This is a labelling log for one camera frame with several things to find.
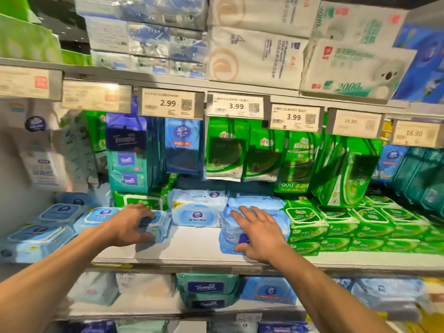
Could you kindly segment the person's right hand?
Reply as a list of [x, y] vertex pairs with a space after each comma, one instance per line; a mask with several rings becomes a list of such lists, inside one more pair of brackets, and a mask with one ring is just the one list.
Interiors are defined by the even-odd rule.
[[273, 263], [273, 258], [280, 250], [287, 248], [287, 242], [284, 239], [282, 231], [274, 218], [267, 212], [257, 208], [249, 208], [253, 211], [260, 222], [252, 224], [244, 216], [236, 211], [231, 211], [231, 215], [240, 225], [241, 229], [247, 234], [250, 244], [253, 247], [253, 256], [247, 256], [250, 259], [263, 263]]

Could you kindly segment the person's left hand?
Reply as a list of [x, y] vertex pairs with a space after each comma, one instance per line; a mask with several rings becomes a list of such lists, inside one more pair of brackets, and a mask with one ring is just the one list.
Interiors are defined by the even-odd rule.
[[107, 246], [124, 247], [136, 244], [138, 234], [143, 233], [138, 230], [140, 220], [144, 217], [154, 218], [151, 209], [142, 203], [130, 204], [121, 211], [105, 221], [103, 228]]

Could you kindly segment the blue lidded wet wipes pack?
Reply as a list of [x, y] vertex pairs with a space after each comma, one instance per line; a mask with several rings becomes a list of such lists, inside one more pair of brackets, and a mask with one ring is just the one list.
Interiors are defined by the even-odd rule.
[[143, 233], [150, 233], [153, 236], [152, 241], [162, 243], [168, 238], [169, 230], [172, 224], [172, 216], [169, 211], [151, 210], [153, 219], [144, 217], [140, 220], [138, 230]]
[[97, 227], [121, 210], [122, 208], [118, 207], [89, 208], [77, 221], [75, 221], [73, 229], [76, 234], [80, 234], [86, 229]]
[[33, 264], [75, 237], [65, 225], [29, 224], [0, 238], [0, 264]]
[[45, 225], [72, 225], [86, 211], [86, 206], [57, 203], [36, 217], [36, 222]]
[[65, 203], [72, 205], [79, 205], [84, 207], [100, 207], [100, 202], [97, 196], [93, 193], [85, 192], [60, 192], [55, 194], [57, 203]]

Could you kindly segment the light blue soft wipes pack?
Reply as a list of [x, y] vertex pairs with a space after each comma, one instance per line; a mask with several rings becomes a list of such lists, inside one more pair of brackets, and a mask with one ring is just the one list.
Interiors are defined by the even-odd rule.
[[[225, 216], [221, 221], [221, 231], [219, 234], [219, 246], [222, 253], [236, 254], [245, 256], [245, 253], [236, 252], [235, 247], [242, 243], [249, 244], [249, 238], [247, 234], [241, 229], [240, 225], [236, 222], [235, 218], [231, 215], [231, 211], [236, 211], [243, 216], [241, 210], [237, 208], [227, 207], [225, 210]], [[291, 220], [289, 216], [283, 210], [264, 210], [279, 225], [282, 234], [286, 240], [290, 236], [290, 224]]]
[[274, 196], [237, 194], [236, 197], [230, 197], [228, 199], [227, 206], [232, 209], [245, 206], [247, 208], [257, 207], [263, 210], [280, 210], [286, 206], [286, 203], [282, 199]]

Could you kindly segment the person's right forearm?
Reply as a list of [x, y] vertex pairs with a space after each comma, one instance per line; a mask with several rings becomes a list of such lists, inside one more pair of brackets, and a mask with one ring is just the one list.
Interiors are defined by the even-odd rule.
[[290, 283], [320, 333], [397, 333], [374, 310], [288, 245], [267, 253], [268, 262]]

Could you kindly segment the person's left forearm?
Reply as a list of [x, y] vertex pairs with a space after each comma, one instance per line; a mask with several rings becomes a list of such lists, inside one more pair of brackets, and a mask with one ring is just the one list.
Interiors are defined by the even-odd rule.
[[0, 283], [0, 333], [44, 333], [93, 258], [118, 242], [114, 226], [81, 233], [61, 249]]

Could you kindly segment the green flat wipes pack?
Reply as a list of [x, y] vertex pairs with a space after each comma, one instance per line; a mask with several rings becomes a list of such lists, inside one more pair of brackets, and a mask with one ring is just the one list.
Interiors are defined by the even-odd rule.
[[169, 210], [167, 194], [158, 191], [152, 191], [147, 194], [122, 193], [113, 191], [114, 204], [116, 207], [123, 208], [129, 204], [142, 203], [152, 210]]

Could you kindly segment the teal tissue pack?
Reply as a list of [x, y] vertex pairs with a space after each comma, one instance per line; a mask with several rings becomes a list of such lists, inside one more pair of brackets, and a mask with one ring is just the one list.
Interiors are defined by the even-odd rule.
[[230, 294], [187, 293], [180, 291], [180, 297], [188, 309], [217, 309], [233, 305], [237, 298]]
[[240, 276], [234, 274], [176, 274], [177, 287], [191, 294], [227, 295], [237, 287]]

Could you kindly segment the white and blue wipes pack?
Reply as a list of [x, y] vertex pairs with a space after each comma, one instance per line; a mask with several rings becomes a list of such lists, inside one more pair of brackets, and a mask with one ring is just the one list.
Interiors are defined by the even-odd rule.
[[220, 228], [228, 197], [225, 191], [173, 189], [168, 203], [175, 226]]

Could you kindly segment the hanging green wipes pack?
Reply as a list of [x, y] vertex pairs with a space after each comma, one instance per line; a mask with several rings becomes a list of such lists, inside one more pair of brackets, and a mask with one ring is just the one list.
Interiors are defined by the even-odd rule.
[[106, 112], [86, 111], [85, 114], [93, 151], [106, 151]]
[[241, 182], [250, 124], [247, 119], [209, 117], [205, 149], [207, 179]]
[[286, 131], [284, 151], [274, 192], [306, 194], [323, 141], [322, 133]]
[[383, 144], [380, 139], [324, 134], [309, 185], [312, 195], [324, 207], [358, 207], [378, 165]]
[[250, 139], [243, 180], [276, 182], [281, 168], [286, 133], [267, 129], [260, 120], [249, 120]]

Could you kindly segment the white wet wipes pack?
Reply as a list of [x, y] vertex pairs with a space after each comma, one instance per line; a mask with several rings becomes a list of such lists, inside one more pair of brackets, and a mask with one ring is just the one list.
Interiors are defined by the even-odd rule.
[[119, 295], [114, 272], [87, 272], [81, 274], [67, 298], [72, 302], [111, 306]]

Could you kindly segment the dark blue pack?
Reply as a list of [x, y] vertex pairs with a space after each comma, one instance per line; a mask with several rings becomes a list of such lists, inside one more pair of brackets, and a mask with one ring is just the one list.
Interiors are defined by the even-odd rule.
[[304, 321], [296, 322], [261, 322], [257, 333], [308, 333], [308, 324]]
[[69, 322], [64, 333], [117, 333], [112, 320]]

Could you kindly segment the hanging purple teal tissue packs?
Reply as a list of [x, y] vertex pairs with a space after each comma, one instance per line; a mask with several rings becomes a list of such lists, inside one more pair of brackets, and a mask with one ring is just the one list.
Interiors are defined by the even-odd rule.
[[108, 177], [113, 191], [147, 194], [163, 176], [161, 124], [139, 115], [139, 97], [131, 99], [130, 113], [106, 115], [105, 143]]

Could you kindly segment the shelf price tag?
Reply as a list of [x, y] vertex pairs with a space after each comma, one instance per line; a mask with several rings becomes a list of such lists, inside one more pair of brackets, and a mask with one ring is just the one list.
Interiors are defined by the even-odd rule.
[[0, 65], [0, 97], [62, 100], [63, 72]]
[[138, 114], [146, 117], [204, 119], [205, 93], [139, 88]]
[[346, 137], [378, 139], [385, 114], [329, 108], [325, 133]]
[[269, 129], [320, 133], [323, 128], [325, 108], [273, 103]]
[[444, 123], [394, 119], [391, 145], [444, 148]]
[[271, 117], [269, 95], [208, 92], [208, 117], [246, 118], [267, 120]]
[[61, 105], [70, 110], [129, 114], [132, 90], [125, 84], [65, 79]]

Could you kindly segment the hanging white patterned tissue pack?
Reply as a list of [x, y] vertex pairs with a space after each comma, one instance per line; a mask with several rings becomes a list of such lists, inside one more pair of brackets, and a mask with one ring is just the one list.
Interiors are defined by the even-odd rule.
[[68, 155], [75, 164], [76, 176], [88, 185], [98, 187], [96, 157], [87, 125], [86, 112], [62, 108], [59, 127], [65, 133]]

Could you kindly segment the pile of green wipes packets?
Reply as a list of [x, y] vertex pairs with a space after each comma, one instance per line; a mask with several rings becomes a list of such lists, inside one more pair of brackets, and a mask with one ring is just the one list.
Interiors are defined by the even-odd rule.
[[364, 196], [355, 208], [325, 207], [315, 199], [284, 199], [288, 243], [303, 256], [321, 252], [424, 253], [444, 256], [444, 224], [384, 195]]

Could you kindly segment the hanging small blue wipes pack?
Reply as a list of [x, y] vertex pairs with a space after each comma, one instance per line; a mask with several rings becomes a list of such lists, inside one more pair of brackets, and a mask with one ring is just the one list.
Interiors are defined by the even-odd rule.
[[407, 146], [386, 144], [383, 146], [379, 162], [372, 175], [372, 181], [388, 184], [408, 152]]

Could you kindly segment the pale blue large wipes pack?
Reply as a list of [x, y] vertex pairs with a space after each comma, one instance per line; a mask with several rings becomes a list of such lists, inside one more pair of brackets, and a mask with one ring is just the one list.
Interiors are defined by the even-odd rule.
[[419, 322], [419, 308], [428, 307], [430, 297], [419, 278], [352, 278], [341, 285], [365, 306], [384, 314], [389, 321]]

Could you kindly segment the white toilet paper pack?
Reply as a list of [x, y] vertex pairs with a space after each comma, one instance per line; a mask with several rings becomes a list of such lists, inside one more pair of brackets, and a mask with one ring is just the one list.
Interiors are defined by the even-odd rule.
[[211, 81], [298, 90], [308, 39], [245, 29], [208, 31], [206, 77]]
[[210, 0], [208, 27], [310, 38], [322, 0]]

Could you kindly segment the blue white tissue bundle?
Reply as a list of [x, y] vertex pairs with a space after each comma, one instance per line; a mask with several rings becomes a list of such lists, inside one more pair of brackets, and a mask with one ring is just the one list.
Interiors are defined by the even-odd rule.
[[207, 33], [150, 23], [86, 16], [93, 51], [207, 63]]
[[207, 30], [208, 0], [75, 0], [76, 13], [127, 22]]
[[91, 60], [93, 66], [110, 70], [206, 79], [206, 66], [197, 62], [184, 62], [96, 50], [91, 50]]

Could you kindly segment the white green koala tissue pack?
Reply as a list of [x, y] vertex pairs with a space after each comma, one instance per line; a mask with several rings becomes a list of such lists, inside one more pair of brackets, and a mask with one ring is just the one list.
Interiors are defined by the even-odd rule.
[[416, 50], [326, 38], [304, 50], [300, 92], [391, 100]]
[[409, 11], [321, 1], [312, 38], [392, 47]]

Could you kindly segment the small light green tissue pack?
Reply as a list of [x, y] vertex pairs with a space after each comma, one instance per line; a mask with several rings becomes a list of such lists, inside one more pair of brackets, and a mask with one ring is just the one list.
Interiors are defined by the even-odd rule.
[[91, 55], [81, 54], [71, 50], [61, 50], [63, 63], [75, 66], [92, 66]]

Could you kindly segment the yellow packets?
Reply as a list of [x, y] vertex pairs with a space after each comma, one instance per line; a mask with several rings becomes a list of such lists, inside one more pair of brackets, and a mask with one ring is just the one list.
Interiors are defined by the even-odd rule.
[[406, 323], [407, 333], [444, 333], [444, 278], [422, 278], [425, 300], [419, 323]]

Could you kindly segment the large blue tissue pack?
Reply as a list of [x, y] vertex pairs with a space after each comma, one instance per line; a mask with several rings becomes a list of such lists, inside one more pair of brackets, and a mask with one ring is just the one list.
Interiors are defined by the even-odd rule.
[[444, 104], [444, 29], [406, 23], [393, 46], [416, 55], [392, 99]]

